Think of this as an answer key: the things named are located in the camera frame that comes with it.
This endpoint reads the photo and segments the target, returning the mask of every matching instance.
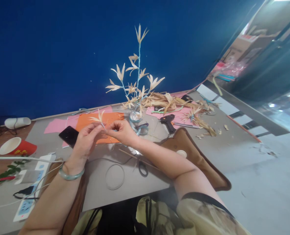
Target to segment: table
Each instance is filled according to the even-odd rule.
[[[190,96],[194,100],[201,99],[198,92],[191,93]],[[114,112],[118,112],[120,107],[120,105],[117,105],[112,108]],[[129,115],[128,110],[120,110],[119,112],[124,112],[126,117]],[[255,148],[259,147],[260,144],[230,120],[220,109],[215,107],[215,112],[215,116],[204,115],[202,119],[214,129],[220,128],[222,135],[216,137],[205,136],[199,140],[195,136],[205,133],[205,130],[192,128],[187,128],[187,130],[200,150],[222,173],[235,171],[274,158],[268,154],[261,154],[259,149]],[[67,115],[63,115],[56,118],[66,119],[66,117]],[[43,134],[45,128],[53,119],[54,117],[37,120],[26,140],[38,146],[37,157],[56,151],[57,158],[67,159],[72,149],[61,148],[62,140],[58,137],[58,133]],[[158,122],[156,117],[144,115],[143,119],[149,123],[149,134],[143,136],[143,138],[159,142],[167,137],[165,127]],[[228,131],[224,129],[224,125],[228,126]],[[109,151],[109,145],[111,144],[97,146],[93,152],[94,157],[105,157],[119,162],[125,162],[129,158],[120,151]],[[123,166],[125,181],[117,190],[107,189],[105,183],[106,171],[113,163],[108,161],[88,163],[85,168],[85,173],[88,176],[88,186],[83,211],[170,187],[171,181],[162,172],[149,166],[147,167],[149,175],[146,178],[142,177],[138,170],[132,172],[135,161],[135,159],[131,159]],[[29,167],[34,169],[35,164],[31,163]],[[2,185],[0,187],[0,204],[13,202],[15,199],[12,194],[27,186],[24,184],[13,185],[12,182]],[[17,231],[23,226],[24,222],[12,222],[18,206],[19,204],[15,204],[0,208],[0,234]]]

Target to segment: pile of dried leaves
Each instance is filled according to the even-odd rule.
[[[145,111],[145,108],[152,106],[160,106],[163,107],[163,112],[166,114],[167,112],[173,112],[181,107],[189,107],[191,108],[189,113],[183,114],[183,120],[187,121],[188,119],[197,126],[200,126],[207,130],[211,136],[216,136],[215,130],[209,126],[205,121],[200,119],[200,115],[204,113],[214,112],[214,108],[207,104],[204,100],[196,101],[196,103],[189,103],[188,101],[184,101],[181,98],[173,97],[169,93],[157,93],[152,92],[149,96],[145,97],[141,100],[140,103],[140,113]]]

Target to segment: red paper cup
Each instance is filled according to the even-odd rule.
[[[36,151],[37,146],[21,139],[14,137],[4,143],[0,148],[0,155],[31,155]]]

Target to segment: artificial bamboo plant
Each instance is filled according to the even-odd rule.
[[[136,36],[137,36],[137,39],[138,39],[138,55],[133,54],[133,55],[129,56],[129,60],[130,60],[132,66],[125,70],[125,72],[131,70],[130,76],[131,76],[131,74],[132,74],[132,72],[134,70],[138,71],[138,76],[137,76],[136,82],[133,85],[131,83],[131,84],[128,84],[128,86],[124,86],[124,84],[123,84],[124,69],[125,69],[125,63],[124,63],[121,71],[120,71],[120,68],[119,68],[118,65],[117,65],[117,71],[115,69],[111,69],[117,74],[117,77],[119,78],[119,80],[121,82],[121,85],[115,85],[113,83],[113,81],[110,79],[111,85],[106,87],[106,88],[110,89],[109,91],[115,91],[115,90],[118,90],[118,89],[122,88],[124,90],[125,96],[127,98],[127,102],[125,104],[123,104],[123,108],[125,108],[125,109],[128,108],[130,110],[132,110],[134,108],[134,112],[138,111],[138,108],[139,108],[140,117],[142,116],[142,113],[143,113],[144,108],[145,108],[144,105],[143,105],[144,99],[147,98],[149,93],[152,92],[155,89],[155,87],[162,80],[165,79],[163,77],[163,78],[161,78],[159,80],[158,80],[158,78],[156,78],[154,80],[153,76],[151,74],[145,73],[146,68],[144,68],[143,70],[140,68],[140,64],[141,64],[141,43],[142,43],[142,40],[144,39],[144,37],[146,36],[146,34],[149,31],[149,30],[147,30],[147,31],[146,30],[147,30],[147,28],[145,29],[145,31],[143,32],[143,35],[141,37],[141,25],[139,25],[138,31],[137,31],[137,29],[135,27]],[[144,76],[147,76],[147,78],[148,78],[148,80],[150,82],[150,87],[149,87],[149,89],[145,89],[145,86],[143,86],[143,88],[141,90],[138,87],[138,82]]]

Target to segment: bracelet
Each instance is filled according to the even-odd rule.
[[[84,173],[84,168],[83,168],[83,170],[77,175],[68,175],[64,172],[63,166],[64,166],[64,163],[61,165],[61,167],[59,169],[59,174],[65,180],[76,180],[77,178],[80,178]]]

